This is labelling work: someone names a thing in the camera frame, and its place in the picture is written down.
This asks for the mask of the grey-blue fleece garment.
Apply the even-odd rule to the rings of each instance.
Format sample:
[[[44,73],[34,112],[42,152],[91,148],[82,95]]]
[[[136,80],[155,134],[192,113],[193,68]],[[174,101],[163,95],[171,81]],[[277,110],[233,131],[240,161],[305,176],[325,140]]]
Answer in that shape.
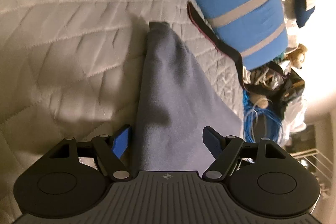
[[[203,129],[210,126],[223,136],[237,136],[242,121],[167,23],[149,24],[146,46],[131,171],[203,173],[214,160],[203,144]]]

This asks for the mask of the pile of dark clutter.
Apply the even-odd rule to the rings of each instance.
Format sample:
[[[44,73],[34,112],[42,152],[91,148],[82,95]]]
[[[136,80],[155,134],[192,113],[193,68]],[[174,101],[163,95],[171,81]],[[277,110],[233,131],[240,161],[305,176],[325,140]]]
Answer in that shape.
[[[303,94],[305,81],[293,69],[294,61],[289,57],[270,61],[261,67],[248,71],[243,69],[243,89],[254,99],[266,98],[271,109],[280,119],[285,118],[289,103]]]

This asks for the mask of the metal drying rack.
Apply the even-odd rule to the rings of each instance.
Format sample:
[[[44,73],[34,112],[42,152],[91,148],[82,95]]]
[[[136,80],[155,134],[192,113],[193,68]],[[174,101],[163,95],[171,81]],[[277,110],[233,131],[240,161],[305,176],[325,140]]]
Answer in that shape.
[[[317,179],[321,190],[321,198],[323,200],[329,199],[333,186],[333,162],[317,148],[291,153],[291,156]]]

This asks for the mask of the brown teddy bear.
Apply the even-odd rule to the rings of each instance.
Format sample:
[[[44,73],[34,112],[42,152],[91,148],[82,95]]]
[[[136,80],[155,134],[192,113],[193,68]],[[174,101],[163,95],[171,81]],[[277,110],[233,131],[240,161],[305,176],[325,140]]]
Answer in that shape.
[[[307,47],[303,44],[299,44],[296,50],[285,55],[285,59],[290,61],[291,67],[302,69],[306,53]]]

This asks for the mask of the grey quilted bedspread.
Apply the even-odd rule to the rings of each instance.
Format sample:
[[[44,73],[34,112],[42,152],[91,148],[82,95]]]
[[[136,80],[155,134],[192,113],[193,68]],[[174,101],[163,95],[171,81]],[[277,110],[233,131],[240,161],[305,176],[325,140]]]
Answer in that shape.
[[[15,180],[64,137],[134,123],[151,21],[171,25],[242,116],[234,64],[190,22],[189,1],[1,0],[1,223],[21,215]]]

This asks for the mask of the black belt with red edge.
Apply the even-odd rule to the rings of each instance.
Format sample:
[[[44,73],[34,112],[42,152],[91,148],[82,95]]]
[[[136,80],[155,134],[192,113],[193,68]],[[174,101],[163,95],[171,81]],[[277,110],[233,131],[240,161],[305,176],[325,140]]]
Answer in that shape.
[[[234,62],[238,73],[239,84],[244,90],[248,91],[248,85],[245,85],[243,81],[243,60],[240,53],[217,37],[213,30],[199,15],[192,2],[187,3],[187,13],[189,19],[192,21],[193,25],[196,26],[198,31],[211,42],[219,52],[227,55]]]

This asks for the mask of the blue striped pillow right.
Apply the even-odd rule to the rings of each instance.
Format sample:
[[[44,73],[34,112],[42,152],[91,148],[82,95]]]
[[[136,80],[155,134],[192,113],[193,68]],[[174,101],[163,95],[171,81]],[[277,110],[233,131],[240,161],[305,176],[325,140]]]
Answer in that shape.
[[[288,46],[281,0],[195,0],[214,33],[237,50],[248,70]]]

